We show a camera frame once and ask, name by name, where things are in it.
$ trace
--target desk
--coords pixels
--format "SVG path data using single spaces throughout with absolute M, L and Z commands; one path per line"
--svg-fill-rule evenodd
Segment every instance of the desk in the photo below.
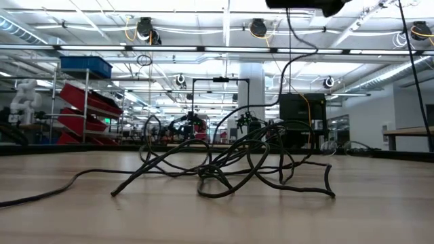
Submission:
M 169 161 L 192 166 L 202 158 L 203 154 L 185 153 Z M 61 195 L 0 209 L 0 240 L 14 244 L 433 242 L 434 164 L 345 156 L 317 156 L 312 161 L 333 165 L 330 184 L 335 200 L 274 190 L 257 178 L 232 197 L 204 199 L 196 194 L 194 176 L 141 177 L 112 198 L 110 191 L 127 176 L 94 173 L 82 176 Z M 267 164 L 278 164 L 277 155 L 270 155 Z M 139 166 L 135 152 L 1 157 L 0 201 L 52 190 L 84 169 Z M 247 162 L 231 167 L 245 168 Z M 303 165 L 290 184 L 323 187 L 323 171 Z M 210 187 L 214 192 L 223 189 L 218 184 Z
M 434 134 L 434 126 L 431 126 L 429 131 Z M 425 129 L 425 127 L 413 127 L 396 129 L 393 131 L 384 131 L 382 134 L 389 138 L 389 150 L 396 150 L 397 136 L 427 136 L 427 129 Z

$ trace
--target metal shelving rack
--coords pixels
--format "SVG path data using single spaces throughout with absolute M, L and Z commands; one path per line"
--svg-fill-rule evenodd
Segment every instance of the metal shelving rack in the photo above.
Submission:
M 86 70 L 71 70 L 71 69 L 60 69 L 60 72 L 64 72 L 64 73 L 85 73 L 85 100 L 84 100 L 84 108 L 83 108 L 83 115 L 63 115 L 63 114 L 54 114 L 54 102 L 56 99 L 56 83 L 57 83 L 57 77 L 58 77 L 58 71 L 59 69 L 56 69 L 56 72 L 54 73 L 54 79 L 53 79 L 53 92 L 52 92 L 52 113 L 48 116 L 51 116 L 51 121 L 50 121 L 50 143 L 52 143 L 52 130 L 53 130 L 53 122 L 54 122 L 54 117 L 82 117 L 83 118 L 83 133 L 82 135 L 79 135 L 77 133 L 75 133 L 73 130 L 71 130 L 70 128 L 68 128 L 67 126 L 64 125 L 65 128 L 67 128 L 69 131 L 73 132 L 75 135 L 77 136 L 81 136 L 82 137 L 82 142 L 85 143 L 86 140 L 86 135 L 94 135 L 94 136 L 104 136 L 107 138 L 118 138 L 119 134 L 118 133 L 107 133 L 107 132 L 101 132 L 101 131 L 91 131 L 91 130 L 87 130 L 86 129 L 86 121 L 87 121 L 87 110 L 93 110 L 93 111 L 98 111 L 101 114 L 106 114 L 109 115 L 110 117 L 118 117 L 118 122 L 119 120 L 121 121 L 121 123 L 123 122 L 123 113 L 119 116 L 115 113 L 111 113 L 109 111 L 105 111 L 99 108 L 95 108 L 93 106 L 88 106 L 87 105 L 87 100 L 88 100 L 88 94 L 89 94 L 89 82 L 90 82 L 90 76 L 92 76 L 92 78 L 98 78 L 99 76 L 95 73 L 93 73 L 90 69 L 86 69 Z M 124 101 L 124 92 L 122 90 L 122 103 Z

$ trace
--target table surface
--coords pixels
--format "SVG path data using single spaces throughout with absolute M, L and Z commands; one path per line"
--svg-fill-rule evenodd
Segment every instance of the table surface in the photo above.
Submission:
M 192 166 L 202 156 L 177 154 L 169 161 Z M 0 159 L 0 201 L 52 190 L 84 169 L 140 166 L 134 152 Z M 434 164 L 345 156 L 312 161 L 333 165 L 336 199 L 275 190 L 257 178 L 233 196 L 204 199 L 196 193 L 195 176 L 141 177 L 112 198 L 110 191 L 127 175 L 92 173 L 58 196 L 0 209 L 0 242 L 433 243 Z M 270 155 L 267 164 L 276 165 L 277 155 Z M 240 161 L 230 167 L 247 166 Z M 290 185 L 323 187 L 323 172 L 323 167 L 300 166 Z M 236 183 L 240 177 L 229 180 Z M 210 192 L 219 190 L 224 190 L 219 183 L 210 183 Z
M 434 133 L 434 126 L 429 127 L 429 131 Z M 394 136 L 394 135 L 426 135 L 427 129 L 425 127 L 413 127 L 413 128 L 403 128 L 403 129 L 396 129 L 393 131 L 384 131 L 383 135 L 385 136 Z

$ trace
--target white wall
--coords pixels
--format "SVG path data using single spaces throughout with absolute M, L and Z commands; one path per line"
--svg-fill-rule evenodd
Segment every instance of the white wall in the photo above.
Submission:
M 415 86 L 400 88 L 400 81 L 394 83 L 395 94 L 395 124 L 397 129 L 425 126 L 420 111 L 419 100 Z M 424 108 L 426 104 L 434 104 L 434 81 L 420 84 Z M 429 152 L 426 137 L 397 137 L 397 150 L 412 152 Z
M 351 140 L 388 150 L 382 140 L 382 126 L 387 124 L 389 129 L 395 129 L 393 85 L 370 93 L 370 97 L 349 98 L 342 108 L 327 108 L 327 118 L 349 115 Z

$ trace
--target ceiling pipe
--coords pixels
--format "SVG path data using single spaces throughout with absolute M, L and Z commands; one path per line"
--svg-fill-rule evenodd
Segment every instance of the ceiling pipe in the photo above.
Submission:
M 59 42 L 59 38 L 39 32 L 3 9 L 0 9 L 0 31 L 15 36 L 17 38 L 17 43 L 19 42 L 19 39 L 31 45 L 58 44 Z M 39 51 L 39 53 L 54 57 L 62 55 L 60 52 L 51 50 Z
M 50 70 L 50 69 L 48 69 L 48 68 L 44 68 L 44 67 L 42 67 L 42 66 L 39 66 L 38 64 L 34 64 L 33 62 L 28 61 L 28 60 L 25 60 L 25 59 L 23 59 L 23 58 L 21 58 L 21 57 L 19 57 L 19 56 L 11 55 L 11 54 L 3 54 L 3 55 L 6 55 L 6 56 L 10 57 L 12 60 L 15 60 L 15 61 L 21 62 L 21 63 L 23 63 L 23 64 L 27 64 L 27 65 L 29 65 L 29 66 L 31 66 L 31 67 L 33 67 L 33 68 L 36 68 L 36 69 L 38 69 L 38 70 L 42 70 L 42 71 L 44 71 L 44 72 L 46 72 L 46 73 L 48 73 L 48 74 L 54 75 L 54 70 Z
M 431 68 L 434 64 L 433 57 L 422 57 L 414 61 L 416 72 L 422 72 Z M 412 63 L 407 61 L 403 64 L 389 65 L 377 72 L 368 75 L 359 81 L 357 85 L 350 86 L 343 90 L 344 93 L 355 93 L 360 91 L 370 91 L 379 87 L 383 87 L 413 74 Z
M 347 37 L 351 35 L 354 31 L 358 30 L 362 24 L 372 18 L 379 10 L 387 8 L 392 2 L 396 0 L 380 0 L 376 5 L 363 10 L 359 17 L 351 23 L 342 33 L 339 34 L 338 38 L 330 45 L 330 48 L 337 47 L 341 44 Z
M 73 0 L 69 0 L 69 2 L 74 6 L 75 11 L 79 13 L 81 16 L 83 16 L 83 18 L 86 20 L 87 23 L 89 23 L 92 27 L 94 27 L 94 29 L 97 30 L 102 37 L 104 37 L 107 41 L 110 41 L 112 43 L 110 37 L 107 37 L 106 33 L 102 31 L 85 13 L 83 13 L 83 11 L 81 11 L 81 9 L 77 5 L 75 5 Z

